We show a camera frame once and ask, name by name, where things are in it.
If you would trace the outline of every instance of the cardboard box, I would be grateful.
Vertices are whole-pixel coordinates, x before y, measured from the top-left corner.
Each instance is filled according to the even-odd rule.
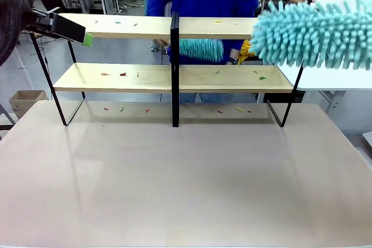
[[[49,100],[44,90],[20,90],[9,99],[9,103],[18,119],[21,119],[40,100]]]

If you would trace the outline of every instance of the shelf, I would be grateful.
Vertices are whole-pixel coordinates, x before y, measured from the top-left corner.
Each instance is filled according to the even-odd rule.
[[[77,92],[170,93],[170,70],[167,65],[75,63],[54,88]],[[289,93],[292,89],[276,66],[180,66],[181,93]]]
[[[60,14],[86,28],[96,38],[169,39],[170,17]],[[181,17],[183,39],[250,39],[257,19]]]

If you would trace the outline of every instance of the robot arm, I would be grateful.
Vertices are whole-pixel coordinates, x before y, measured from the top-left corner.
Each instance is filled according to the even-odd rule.
[[[0,66],[14,50],[22,30],[84,42],[85,27],[52,11],[33,9],[33,3],[34,0],[0,0]]]

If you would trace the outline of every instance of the shelving unit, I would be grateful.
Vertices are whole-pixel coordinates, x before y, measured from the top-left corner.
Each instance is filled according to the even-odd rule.
[[[38,51],[36,40],[31,36],[64,125],[71,122],[85,99],[85,92],[171,93],[173,126],[178,127],[179,93],[294,93],[297,88],[276,66],[179,66],[179,39],[250,39],[257,19],[179,17],[178,13],[173,13],[172,18],[60,15],[84,26],[85,32],[96,38],[170,39],[173,49],[171,66],[77,63],[72,44],[68,42],[73,65],[53,84]],[[67,121],[62,113],[56,91],[73,91],[82,94],[82,101]],[[288,105],[283,123],[277,117],[270,102],[268,105],[279,125],[284,126],[291,103]]]

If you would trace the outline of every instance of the jeans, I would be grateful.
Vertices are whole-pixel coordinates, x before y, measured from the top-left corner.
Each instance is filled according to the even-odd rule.
[[[227,93],[200,93],[202,103],[227,103],[230,94]],[[195,103],[196,93],[181,93],[180,103]]]

